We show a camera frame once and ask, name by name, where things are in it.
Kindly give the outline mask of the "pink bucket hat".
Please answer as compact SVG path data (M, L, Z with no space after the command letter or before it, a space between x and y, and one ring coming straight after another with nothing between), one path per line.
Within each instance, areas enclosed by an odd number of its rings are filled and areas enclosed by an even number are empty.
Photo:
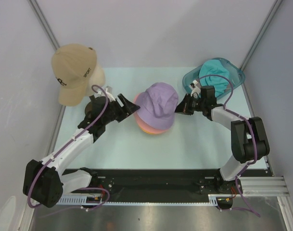
M140 109L135 113L138 126L146 131L169 130L174 123L175 102L165 93L142 92L135 98Z

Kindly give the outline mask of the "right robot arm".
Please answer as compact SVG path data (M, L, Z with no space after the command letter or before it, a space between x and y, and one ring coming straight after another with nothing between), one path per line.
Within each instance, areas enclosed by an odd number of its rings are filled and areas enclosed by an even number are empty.
M232 156L214 179L214 187L219 193L226 193L232 186L231 181L236 181L250 165L270 152L263 120L259 117L246 118L217 103L213 86L201 87L198 97L193 93L186 94L175 112L183 115L201 112L208 120L230 130Z

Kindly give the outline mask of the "tan baseball cap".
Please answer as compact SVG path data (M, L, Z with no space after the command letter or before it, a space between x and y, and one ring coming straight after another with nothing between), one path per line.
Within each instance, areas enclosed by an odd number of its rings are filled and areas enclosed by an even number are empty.
M67 44L57 49L51 58L51 66L60 84L58 101L61 105L80 104L96 65L97 54L92 48L81 44Z

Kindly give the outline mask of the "yellow bucket hat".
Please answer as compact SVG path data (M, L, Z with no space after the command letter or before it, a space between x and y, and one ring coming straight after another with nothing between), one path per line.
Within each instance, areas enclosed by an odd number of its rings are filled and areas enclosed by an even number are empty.
M143 132L150 134L150 135L159 135L166 132L166 130L155 130L155 131L146 131L144 129L141 129Z

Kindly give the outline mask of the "teal hat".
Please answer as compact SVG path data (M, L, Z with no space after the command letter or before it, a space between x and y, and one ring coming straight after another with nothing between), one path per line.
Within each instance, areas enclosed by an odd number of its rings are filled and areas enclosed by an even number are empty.
M230 78L229 71L221 64L219 60L206 61L199 72L201 86L214 86L215 96L221 96L227 89Z

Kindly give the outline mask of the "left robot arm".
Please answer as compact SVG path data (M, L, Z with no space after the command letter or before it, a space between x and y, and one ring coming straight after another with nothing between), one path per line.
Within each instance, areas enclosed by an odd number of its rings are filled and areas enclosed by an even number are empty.
M73 136L57 151L40 161L31 160L25 169L23 194L31 208L35 200L48 208L55 206L64 194L85 189L94 192L99 186L96 174L88 168L64 174L67 167L85 149L91 146L105 131L106 126L122 122L140 107L127 100L122 94L113 99L107 93L91 101Z

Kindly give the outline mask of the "purple hat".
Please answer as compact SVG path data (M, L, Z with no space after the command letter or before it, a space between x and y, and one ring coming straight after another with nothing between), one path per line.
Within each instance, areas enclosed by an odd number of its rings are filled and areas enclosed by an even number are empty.
M178 93L171 85L157 82L140 93L135 104L140 107L137 115L144 123L154 129L167 130L175 120Z

